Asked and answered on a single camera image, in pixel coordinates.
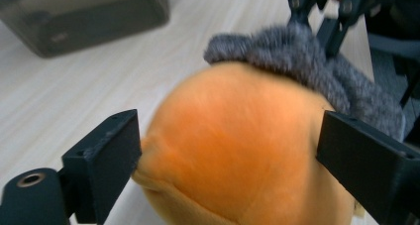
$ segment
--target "orange plush toy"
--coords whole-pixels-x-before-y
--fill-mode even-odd
[[[221,35],[213,67],[158,108],[133,179],[177,225],[350,224],[355,200],[319,164],[325,110],[401,139],[393,99],[300,25]]]

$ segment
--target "fuzzy gray fabric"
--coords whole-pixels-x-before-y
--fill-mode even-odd
[[[255,35],[215,36],[204,54],[209,63],[245,61],[286,75],[322,93],[334,109],[402,141],[405,117],[395,99],[356,70],[343,56],[325,52],[303,25],[271,27]]]

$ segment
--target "table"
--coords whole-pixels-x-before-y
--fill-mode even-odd
[[[330,3],[327,12],[336,12]],[[65,56],[39,58],[0,24],[0,185],[30,169],[61,169],[60,157],[108,116],[138,109],[141,135],[154,110],[218,33],[258,31],[289,18],[287,0],[170,0],[160,28]],[[322,20],[313,11],[316,32]],[[364,19],[342,53],[373,78]],[[374,224],[371,218],[354,224]],[[129,181],[106,224],[163,224]]]

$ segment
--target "white table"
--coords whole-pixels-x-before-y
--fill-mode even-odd
[[[321,17],[311,15],[315,31]],[[174,85],[208,67],[202,55],[213,35],[250,34],[288,18],[287,0],[170,0],[170,21],[161,28],[50,59],[31,53],[1,23],[0,185],[30,169],[61,169],[60,157],[112,114],[138,109],[143,135]],[[372,78],[364,19],[342,53]],[[107,224],[163,223],[129,181]]]

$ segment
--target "light wood surface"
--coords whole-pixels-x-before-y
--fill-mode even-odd
[[[30,169],[61,169],[62,154],[112,114],[138,109],[143,135],[174,85],[208,67],[202,55],[213,35],[250,34],[288,18],[287,0],[170,0],[170,21],[161,28],[51,59],[35,56],[1,23],[0,186]],[[314,11],[314,31],[321,20]],[[364,19],[342,53],[372,78]],[[106,224],[163,223],[129,181]]]

